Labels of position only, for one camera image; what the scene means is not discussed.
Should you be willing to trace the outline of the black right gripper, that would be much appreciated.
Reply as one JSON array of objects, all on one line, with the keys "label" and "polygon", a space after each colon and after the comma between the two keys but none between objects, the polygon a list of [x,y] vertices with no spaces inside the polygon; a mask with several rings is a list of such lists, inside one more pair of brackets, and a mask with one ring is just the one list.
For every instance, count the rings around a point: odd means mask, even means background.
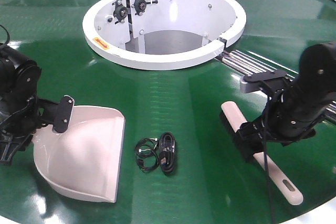
[{"label": "black right gripper", "polygon": [[288,87],[260,90],[268,96],[262,114],[239,125],[234,143],[245,160],[265,150],[266,142],[283,146],[315,136],[316,92],[310,88]]}]

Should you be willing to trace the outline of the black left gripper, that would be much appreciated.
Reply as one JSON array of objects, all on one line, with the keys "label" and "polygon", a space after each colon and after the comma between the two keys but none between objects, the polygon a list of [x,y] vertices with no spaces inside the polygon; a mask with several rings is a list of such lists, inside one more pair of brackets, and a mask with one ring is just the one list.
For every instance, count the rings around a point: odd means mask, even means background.
[{"label": "black left gripper", "polygon": [[37,129],[53,124],[56,133],[67,131],[75,100],[65,95],[60,102],[32,95],[12,113],[1,112],[1,164],[11,165],[14,155],[25,151]]}]

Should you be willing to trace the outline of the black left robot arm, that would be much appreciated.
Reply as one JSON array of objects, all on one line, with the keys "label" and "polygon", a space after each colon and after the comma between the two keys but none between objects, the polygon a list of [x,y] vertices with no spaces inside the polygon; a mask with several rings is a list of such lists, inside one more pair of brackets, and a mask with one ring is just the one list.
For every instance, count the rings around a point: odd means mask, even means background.
[{"label": "black left robot arm", "polygon": [[25,151],[37,129],[52,125],[56,133],[67,131],[74,99],[65,95],[59,102],[39,98],[37,83],[41,68],[8,45],[1,44],[1,164],[11,165],[18,151]]}]

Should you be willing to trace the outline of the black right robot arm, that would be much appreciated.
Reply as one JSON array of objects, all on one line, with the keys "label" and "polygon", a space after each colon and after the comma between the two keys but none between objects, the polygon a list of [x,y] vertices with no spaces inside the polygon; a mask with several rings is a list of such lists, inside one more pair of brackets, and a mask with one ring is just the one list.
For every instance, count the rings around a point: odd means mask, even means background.
[{"label": "black right robot arm", "polygon": [[315,135],[326,107],[335,101],[335,42],[316,44],[303,51],[293,81],[284,70],[243,77],[246,93],[261,90],[270,98],[262,114],[243,123],[234,144],[246,161],[264,151],[263,141],[283,146]]}]

